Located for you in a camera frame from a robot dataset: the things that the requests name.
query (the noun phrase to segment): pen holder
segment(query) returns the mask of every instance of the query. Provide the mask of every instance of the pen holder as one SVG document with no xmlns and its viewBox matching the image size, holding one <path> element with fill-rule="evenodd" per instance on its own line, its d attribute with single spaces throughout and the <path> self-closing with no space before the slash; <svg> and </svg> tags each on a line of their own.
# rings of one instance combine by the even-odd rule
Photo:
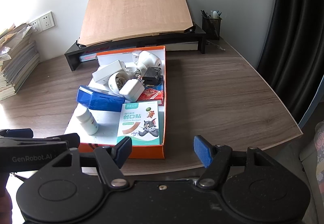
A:
<svg viewBox="0 0 324 224">
<path fill-rule="evenodd" d="M 203 31 L 206 32 L 207 36 L 206 38 L 207 39 L 216 39 L 216 40 L 219 40 L 219 33 L 220 33 L 220 29 L 221 29 L 221 20 L 222 18 L 206 18 L 204 16 L 202 16 L 202 29 Z"/>
</svg>

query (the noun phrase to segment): curtain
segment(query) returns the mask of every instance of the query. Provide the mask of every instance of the curtain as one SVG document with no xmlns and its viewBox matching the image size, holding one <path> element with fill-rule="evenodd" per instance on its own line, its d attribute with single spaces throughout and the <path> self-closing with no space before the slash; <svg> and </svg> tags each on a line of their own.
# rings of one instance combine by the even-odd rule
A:
<svg viewBox="0 0 324 224">
<path fill-rule="evenodd" d="M 257 71 L 298 123 L 324 75 L 324 0 L 276 0 Z"/>
</svg>

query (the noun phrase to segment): screw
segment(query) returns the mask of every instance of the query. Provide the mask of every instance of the screw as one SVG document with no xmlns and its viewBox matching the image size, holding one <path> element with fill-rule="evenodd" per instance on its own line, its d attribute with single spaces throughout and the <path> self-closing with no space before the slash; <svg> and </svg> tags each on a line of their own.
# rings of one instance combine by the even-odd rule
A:
<svg viewBox="0 0 324 224">
<path fill-rule="evenodd" d="M 160 185 L 159 186 L 159 190 L 166 190 L 167 189 L 167 186 L 166 185 Z"/>
<path fill-rule="evenodd" d="M 111 185 L 114 187 L 122 187 L 127 185 L 127 180 L 123 178 L 115 178 L 111 181 Z"/>
<path fill-rule="evenodd" d="M 199 181 L 199 184 L 203 187 L 211 187 L 215 185 L 215 181 L 211 178 L 204 178 Z"/>
</svg>

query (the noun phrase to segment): power outlet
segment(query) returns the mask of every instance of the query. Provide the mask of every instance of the power outlet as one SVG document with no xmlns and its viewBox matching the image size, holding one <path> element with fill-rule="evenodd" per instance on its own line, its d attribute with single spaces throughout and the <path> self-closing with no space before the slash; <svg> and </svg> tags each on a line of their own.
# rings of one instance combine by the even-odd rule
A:
<svg viewBox="0 0 324 224">
<path fill-rule="evenodd" d="M 39 18 L 34 21 L 31 21 L 28 25 L 33 27 L 36 33 L 40 33 L 43 31 Z"/>
<path fill-rule="evenodd" d="M 39 18 L 39 21 L 40 21 L 40 25 L 43 30 L 46 30 L 46 29 L 49 29 L 49 28 L 55 26 L 52 12 L 48 12 L 47 14 L 41 16 Z"/>
</svg>

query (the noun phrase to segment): green label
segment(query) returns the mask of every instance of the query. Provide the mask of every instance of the green label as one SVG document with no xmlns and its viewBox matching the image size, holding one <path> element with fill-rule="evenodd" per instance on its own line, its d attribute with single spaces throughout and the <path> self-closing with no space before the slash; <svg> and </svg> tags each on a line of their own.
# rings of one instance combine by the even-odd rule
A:
<svg viewBox="0 0 324 224">
<path fill-rule="evenodd" d="M 126 103 L 125 104 L 125 109 L 129 110 L 129 109 L 137 109 L 138 108 L 138 102 L 135 103 Z"/>
</svg>

